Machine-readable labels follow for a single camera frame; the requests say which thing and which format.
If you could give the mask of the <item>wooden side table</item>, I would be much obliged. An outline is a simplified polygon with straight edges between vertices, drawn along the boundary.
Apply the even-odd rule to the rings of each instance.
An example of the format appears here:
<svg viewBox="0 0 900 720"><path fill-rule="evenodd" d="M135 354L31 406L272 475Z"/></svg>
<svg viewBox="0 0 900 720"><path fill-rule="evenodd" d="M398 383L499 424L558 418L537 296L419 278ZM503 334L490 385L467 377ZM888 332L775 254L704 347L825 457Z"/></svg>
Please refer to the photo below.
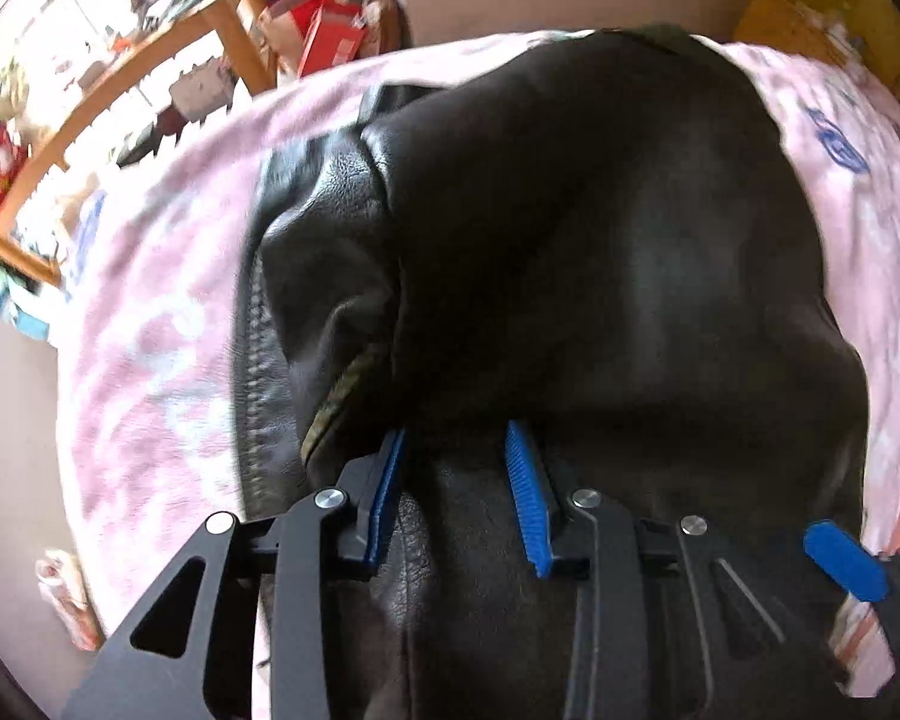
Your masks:
<svg viewBox="0 0 900 720"><path fill-rule="evenodd" d="M240 82L253 96L266 93L278 83L278 60L269 47L253 41L250 26L266 7L266 0L203 0L185 11L173 23L126 52L123 59L105 71L61 127L22 166L0 208L0 260L24 277L56 286L61 283L59 265L22 249L13 239L17 213L43 181L50 167L68 169L64 153L123 94L144 76L173 59L180 50L199 39L215 34L224 57Z"/></svg>

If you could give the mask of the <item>black leather jacket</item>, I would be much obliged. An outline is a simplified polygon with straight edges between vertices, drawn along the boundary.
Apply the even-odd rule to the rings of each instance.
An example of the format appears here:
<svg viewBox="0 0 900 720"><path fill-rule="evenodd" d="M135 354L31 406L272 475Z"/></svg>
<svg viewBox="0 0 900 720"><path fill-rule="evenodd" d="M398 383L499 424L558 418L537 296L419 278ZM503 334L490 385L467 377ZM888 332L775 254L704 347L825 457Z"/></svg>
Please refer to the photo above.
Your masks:
<svg viewBox="0 0 900 720"><path fill-rule="evenodd" d="M634 514L710 518L831 632L800 535L862 520L865 372L779 127L696 37L562 37L281 143L237 328L252 517L406 436L385 564L326 592L334 717L560 714L575 593L526 561L510 422Z"/></svg>

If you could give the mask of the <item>red gift bag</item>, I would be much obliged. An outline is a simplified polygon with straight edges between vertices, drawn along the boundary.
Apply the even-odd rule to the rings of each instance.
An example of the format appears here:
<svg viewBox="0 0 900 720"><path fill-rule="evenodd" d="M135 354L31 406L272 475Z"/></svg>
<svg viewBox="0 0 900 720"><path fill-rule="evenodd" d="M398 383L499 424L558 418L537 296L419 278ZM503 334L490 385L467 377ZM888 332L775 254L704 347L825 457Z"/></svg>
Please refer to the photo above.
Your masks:
<svg viewBox="0 0 900 720"><path fill-rule="evenodd" d="M351 62L365 34L362 8L349 0L274 0L258 26L292 78Z"/></svg>

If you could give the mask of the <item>pink patterned bed blanket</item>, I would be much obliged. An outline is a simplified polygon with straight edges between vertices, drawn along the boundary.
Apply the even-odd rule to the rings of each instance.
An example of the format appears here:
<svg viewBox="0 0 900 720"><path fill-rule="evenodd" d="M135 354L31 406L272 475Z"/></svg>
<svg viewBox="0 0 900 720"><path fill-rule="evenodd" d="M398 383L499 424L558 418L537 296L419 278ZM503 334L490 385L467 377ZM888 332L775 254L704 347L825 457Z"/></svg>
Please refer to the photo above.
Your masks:
<svg viewBox="0 0 900 720"><path fill-rule="evenodd" d="M154 177L126 172L100 205L59 350L58 449L69 525L110 637L206 518L253 522L238 466L238 280L258 185L289 138L367 114L372 94L463 85L562 37L515 32L365 60L255 101ZM831 520L873 556L900 554L900 110L877 83L765 47L704 46L735 64L781 132L818 225L824 292L868 395L862 520L810 520L800 548L842 596L826 640L824 718L900 718L893 658L868 606L803 551ZM269 713L269 658L253 712Z"/></svg>

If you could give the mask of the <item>wooden nightstand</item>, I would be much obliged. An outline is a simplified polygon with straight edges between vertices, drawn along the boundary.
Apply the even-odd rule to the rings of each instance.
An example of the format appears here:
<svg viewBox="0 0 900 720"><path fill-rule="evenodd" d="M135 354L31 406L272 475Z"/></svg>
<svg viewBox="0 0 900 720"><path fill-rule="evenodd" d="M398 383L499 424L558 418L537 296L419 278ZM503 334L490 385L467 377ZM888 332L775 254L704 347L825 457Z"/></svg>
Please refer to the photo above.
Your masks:
<svg viewBox="0 0 900 720"><path fill-rule="evenodd" d="M836 67L862 61L839 15L824 15L790 0L749 0L733 30L733 41Z"/></svg>

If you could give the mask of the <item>brown paper bag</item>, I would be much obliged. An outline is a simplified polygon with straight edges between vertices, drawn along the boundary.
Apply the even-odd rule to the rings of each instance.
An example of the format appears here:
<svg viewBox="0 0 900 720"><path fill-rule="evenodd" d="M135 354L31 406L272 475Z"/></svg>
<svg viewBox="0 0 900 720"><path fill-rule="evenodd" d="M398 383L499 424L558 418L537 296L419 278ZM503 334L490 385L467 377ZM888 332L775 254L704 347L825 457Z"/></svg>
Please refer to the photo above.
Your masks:
<svg viewBox="0 0 900 720"><path fill-rule="evenodd" d="M362 0L364 37L357 55L372 59L403 48L403 12L398 0Z"/></svg>

